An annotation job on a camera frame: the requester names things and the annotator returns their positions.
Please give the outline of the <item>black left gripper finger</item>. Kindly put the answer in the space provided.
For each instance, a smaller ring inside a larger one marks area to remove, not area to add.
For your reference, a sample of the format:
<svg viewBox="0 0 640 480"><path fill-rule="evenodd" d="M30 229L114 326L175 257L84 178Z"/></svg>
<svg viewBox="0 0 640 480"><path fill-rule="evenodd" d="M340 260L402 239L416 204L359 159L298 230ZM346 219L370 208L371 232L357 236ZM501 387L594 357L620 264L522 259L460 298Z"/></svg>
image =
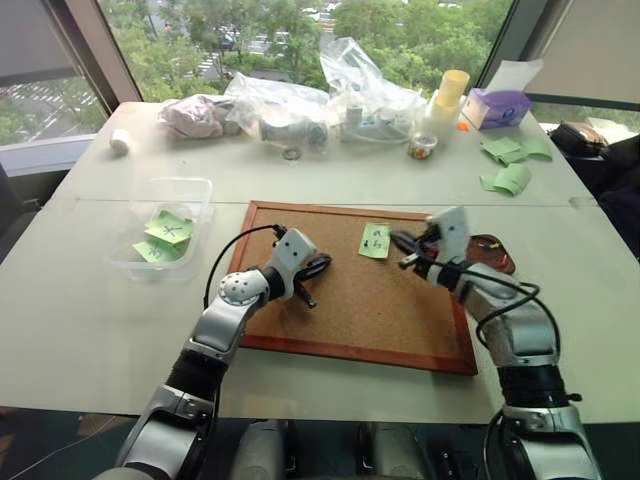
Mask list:
<svg viewBox="0 0 640 480"><path fill-rule="evenodd" d="M323 274L331 265L332 257L326 253L318 253L313 256L304 269L305 278L316 278Z"/></svg>
<svg viewBox="0 0 640 480"><path fill-rule="evenodd" d="M297 281L294 283L294 293L306 304L308 308L316 307L317 303L302 282Z"/></svg>

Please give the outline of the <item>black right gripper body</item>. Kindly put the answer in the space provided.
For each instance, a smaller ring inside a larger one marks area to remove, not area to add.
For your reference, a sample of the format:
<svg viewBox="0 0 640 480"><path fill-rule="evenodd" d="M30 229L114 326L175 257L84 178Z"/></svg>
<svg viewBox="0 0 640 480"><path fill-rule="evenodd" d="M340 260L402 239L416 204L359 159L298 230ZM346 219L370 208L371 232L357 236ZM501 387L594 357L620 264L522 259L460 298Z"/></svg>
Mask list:
<svg viewBox="0 0 640 480"><path fill-rule="evenodd" d="M414 242L414 253L417 260L414 265L415 273L428 273L439 254L440 229L436 224L428 224Z"/></svg>

